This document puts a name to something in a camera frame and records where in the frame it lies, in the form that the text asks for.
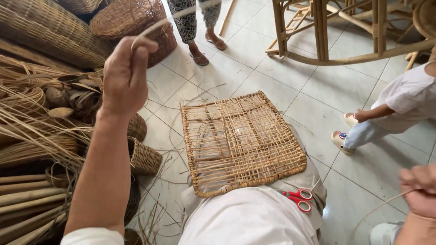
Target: light blue pants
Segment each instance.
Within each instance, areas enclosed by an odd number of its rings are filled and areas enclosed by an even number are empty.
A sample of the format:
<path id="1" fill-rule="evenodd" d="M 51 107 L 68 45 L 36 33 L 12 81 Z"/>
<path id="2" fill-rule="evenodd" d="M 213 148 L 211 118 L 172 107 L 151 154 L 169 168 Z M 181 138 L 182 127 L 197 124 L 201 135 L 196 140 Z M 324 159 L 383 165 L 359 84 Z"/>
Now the light blue pants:
<path id="1" fill-rule="evenodd" d="M 374 140 L 381 139 L 388 134 L 397 132 L 384 129 L 371 122 L 371 120 L 354 125 L 344 141 L 344 147 L 356 149 L 359 146 L 368 144 Z"/>

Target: foot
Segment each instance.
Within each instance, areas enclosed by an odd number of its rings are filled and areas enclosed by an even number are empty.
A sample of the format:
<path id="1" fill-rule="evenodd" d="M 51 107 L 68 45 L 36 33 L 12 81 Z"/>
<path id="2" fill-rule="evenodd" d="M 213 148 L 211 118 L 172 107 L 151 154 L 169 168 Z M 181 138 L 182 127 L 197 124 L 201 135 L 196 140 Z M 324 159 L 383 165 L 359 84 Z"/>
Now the foot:
<path id="1" fill-rule="evenodd" d="M 194 59 L 194 62 L 198 65 L 207 65 L 209 64 L 209 60 L 204 56 L 203 53 L 200 52 L 198 46 L 195 42 L 188 44 L 189 46 L 189 55 Z"/>
<path id="2" fill-rule="evenodd" d="M 219 37 L 217 37 L 217 35 L 214 32 L 214 28 L 211 27 L 209 29 L 207 29 L 206 34 L 204 35 L 204 37 L 206 38 L 206 40 L 210 43 L 213 43 L 215 45 L 215 47 L 217 47 L 217 49 L 219 50 L 225 50 L 227 48 L 227 45 L 225 44 L 224 40 L 220 39 Z"/>
<path id="3" fill-rule="evenodd" d="M 354 125 L 359 123 L 359 121 L 357 121 L 356 117 L 354 116 L 354 113 L 352 112 L 345 113 L 344 120 L 348 123 L 348 125 L 350 125 L 350 127 L 353 127 Z"/>
<path id="4" fill-rule="evenodd" d="M 383 223 L 375 226 L 369 236 L 371 245 L 392 245 L 397 237 L 403 222 Z"/>
<path id="5" fill-rule="evenodd" d="M 347 137 L 347 133 L 342 133 L 341 131 L 333 131 L 331 133 L 331 141 L 345 154 L 345 155 L 353 155 L 356 149 L 349 149 L 344 147 L 344 141 Z"/>

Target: scissors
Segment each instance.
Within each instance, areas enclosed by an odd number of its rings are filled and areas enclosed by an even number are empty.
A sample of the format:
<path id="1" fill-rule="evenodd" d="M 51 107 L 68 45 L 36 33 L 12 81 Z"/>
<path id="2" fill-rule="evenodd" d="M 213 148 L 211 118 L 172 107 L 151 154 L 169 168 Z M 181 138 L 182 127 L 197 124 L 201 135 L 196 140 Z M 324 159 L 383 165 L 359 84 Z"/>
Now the scissors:
<path id="1" fill-rule="evenodd" d="M 290 191 L 283 191 L 283 196 L 288 197 L 288 199 L 291 199 L 297 204 L 297 207 L 302 212 L 310 212 L 312 210 L 312 206 L 307 200 L 312 199 L 312 192 L 308 189 L 300 189 L 298 192 L 290 192 Z"/>

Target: patterned pants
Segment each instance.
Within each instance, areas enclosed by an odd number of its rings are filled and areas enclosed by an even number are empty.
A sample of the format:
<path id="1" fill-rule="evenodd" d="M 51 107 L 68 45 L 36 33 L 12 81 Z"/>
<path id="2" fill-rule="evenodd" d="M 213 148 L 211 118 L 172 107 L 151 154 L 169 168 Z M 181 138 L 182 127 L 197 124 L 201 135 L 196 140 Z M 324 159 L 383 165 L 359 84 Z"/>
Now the patterned pants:
<path id="1" fill-rule="evenodd" d="M 167 0 L 168 5 L 170 6 L 171 14 L 175 14 L 176 12 L 185 10 L 189 7 L 195 6 L 195 0 Z M 202 13 L 204 16 L 204 22 L 206 23 L 206 27 L 215 26 L 219 12 L 221 10 L 221 3 L 202 9 Z M 180 36 L 182 37 L 182 41 L 186 44 L 190 44 L 194 41 L 195 35 L 197 34 L 197 18 L 195 13 L 191 13 L 180 18 L 174 19 L 176 22 L 177 29 L 179 30 Z"/>

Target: flip-flop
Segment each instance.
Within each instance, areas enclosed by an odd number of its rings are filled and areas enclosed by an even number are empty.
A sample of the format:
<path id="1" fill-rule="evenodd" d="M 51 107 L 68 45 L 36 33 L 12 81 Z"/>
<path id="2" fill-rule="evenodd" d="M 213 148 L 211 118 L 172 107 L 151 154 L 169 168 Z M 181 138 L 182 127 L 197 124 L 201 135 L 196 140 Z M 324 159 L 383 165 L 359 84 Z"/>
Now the flip-flop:
<path id="1" fill-rule="evenodd" d="M 203 57 L 205 57 L 205 56 L 204 56 L 204 53 L 202 54 L 202 56 L 194 58 L 194 56 L 192 55 L 192 53 L 189 52 L 189 56 L 191 56 L 191 58 L 194 60 L 194 62 L 195 62 L 197 65 L 205 66 L 205 65 L 208 65 L 208 64 L 209 64 L 209 60 L 208 60 L 207 62 L 200 63 L 200 59 L 203 58 Z"/>
<path id="2" fill-rule="evenodd" d="M 348 125 L 350 125 L 350 127 L 353 127 L 354 125 L 359 123 L 359 121 L 357 121 L 356 119 L 356 116 L 354 116 L 354 113 L 352 112 L 345 113 L 344 120 Z"/>
<path id="3" fill-rule="evenodd" d="M 215 45 L 215 47 L 221 51 L 224 51 L 227 49 L 227 44 L 225 44 L 224 40 L 220 39 L 218 42 L 214 42 L 211 39 L 208 38 L 208 35 L 204 35 L 206 38 L 206 41 L 210 42 L 211 44 Z"/>
<path id="4" fill-rule="evenodd" d="M 347 133 L 342 133 L 341 131 L 333 131 L 331 133 L 330 138 L 333 144 L 335 144 L 345 155 L 353 155 L 355 149 L 348 149 L 344 147 L 344 141 L 347 137 Z"/>

